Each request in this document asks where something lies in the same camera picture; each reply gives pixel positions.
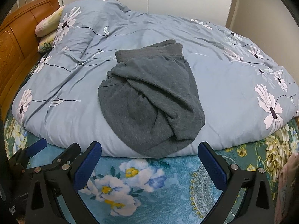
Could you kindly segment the grey sweatpants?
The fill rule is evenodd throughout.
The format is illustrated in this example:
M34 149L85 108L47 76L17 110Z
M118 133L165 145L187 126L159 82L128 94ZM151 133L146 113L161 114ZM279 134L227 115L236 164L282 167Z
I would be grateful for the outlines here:
M205 124L197 84L173 39L115 53L98 88L101 112L117 137L140 155L163 158L190 145Z

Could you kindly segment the pink folded garment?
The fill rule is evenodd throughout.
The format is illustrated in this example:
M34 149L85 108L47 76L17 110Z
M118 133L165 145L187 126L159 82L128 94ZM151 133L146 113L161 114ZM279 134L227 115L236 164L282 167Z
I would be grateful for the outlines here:
M287 215L291 195L295 189L296 172L298 171L298 154L292 154L279 172L278 192L275 207L274 223L281 223Z

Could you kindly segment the orange wooden headboard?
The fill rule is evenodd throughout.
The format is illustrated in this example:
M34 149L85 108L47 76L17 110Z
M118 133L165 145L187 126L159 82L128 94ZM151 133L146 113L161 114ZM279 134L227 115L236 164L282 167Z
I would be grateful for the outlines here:
M1 119L5 120L18 88L40 59L35 35L39 22L59 9L58 0L34 0L1 24Z

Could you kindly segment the lower yellow floral pillow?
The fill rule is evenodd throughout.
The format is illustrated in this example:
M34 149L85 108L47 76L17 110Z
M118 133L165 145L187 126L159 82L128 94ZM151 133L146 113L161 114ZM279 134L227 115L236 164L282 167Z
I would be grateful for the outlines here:
M47 53L52 50L52 46L54 43L54 39L56 37L56 31L51 32L50 34L44 36L38 45L38 52L39 53Z

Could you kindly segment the light blue floral duvet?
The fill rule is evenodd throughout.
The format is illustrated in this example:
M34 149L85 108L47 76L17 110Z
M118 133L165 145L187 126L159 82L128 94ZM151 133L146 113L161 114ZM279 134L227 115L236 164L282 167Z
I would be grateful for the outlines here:
M16 95L27 131L113 157L194 155L262 140L298 115L298 85L250 39L117 0L62 10L54 47Z

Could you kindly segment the beige door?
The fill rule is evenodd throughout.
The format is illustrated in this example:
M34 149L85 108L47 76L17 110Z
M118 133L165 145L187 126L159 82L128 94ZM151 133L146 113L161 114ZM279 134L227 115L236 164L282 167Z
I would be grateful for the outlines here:
M298 81L298 25L281 0L232 0L226 27L251 39Z

